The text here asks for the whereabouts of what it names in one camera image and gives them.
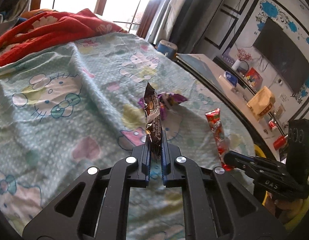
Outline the person's right hand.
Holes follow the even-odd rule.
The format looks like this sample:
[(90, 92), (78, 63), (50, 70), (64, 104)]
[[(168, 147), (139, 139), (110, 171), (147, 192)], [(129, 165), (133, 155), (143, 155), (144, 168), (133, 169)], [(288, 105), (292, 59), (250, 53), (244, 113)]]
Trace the person's right hand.
[(275, 199), (269, 193), (267, 194), (264, 206), (282, 224), (286, 224), (300, 212), (303, 202), (302, 199), (295, 199), (292, 202), (284, 199)]

